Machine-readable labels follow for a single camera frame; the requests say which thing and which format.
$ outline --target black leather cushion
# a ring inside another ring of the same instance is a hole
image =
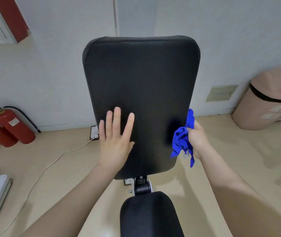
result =
[[[122,109],[121,128],[135,114],[135,145],[115,179],[171,169],[174,131],[185,125],[200,61],[196,42],[184,36],[104,37],[88,43],[83,65],[99,124]]]
[[[120,228],[121,237],[184,237],[170,198],[160,191],[128,198]]]

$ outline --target trash can lid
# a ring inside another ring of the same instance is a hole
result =
[[[281,68],[265,71],[250,83],[262,94],[281,100]]]

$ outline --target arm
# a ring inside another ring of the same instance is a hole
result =
[[[134,114],[129,115],[122,136],[120,108],[114,109],[114,118],[112,117],[113,113],[108,111],[106,131],[104,131],[104,121],[100,121],[99,163],[72,191],[33,223],[21,237],[78,236],[93,206],[123,167],[134,145],[134,142],[129,141]]]
[[[277,210],[229,167],[210,145],[198,122],[188,132],[232,235],[281,236],[281,215]]]

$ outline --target red panel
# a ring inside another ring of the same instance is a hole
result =
[[[28,36],[28,27],[14,0],[0,0],[0,13],[17,42]]]

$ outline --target person's left arm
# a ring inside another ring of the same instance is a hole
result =
[[[107,112],[99,124],[101,153],[99,163],[66,196],[33,223],[21,237],[76,237],[97,200],[127,160],[134,142],[130,137],[134,114],[128,117],[121,135],[121,110]]]

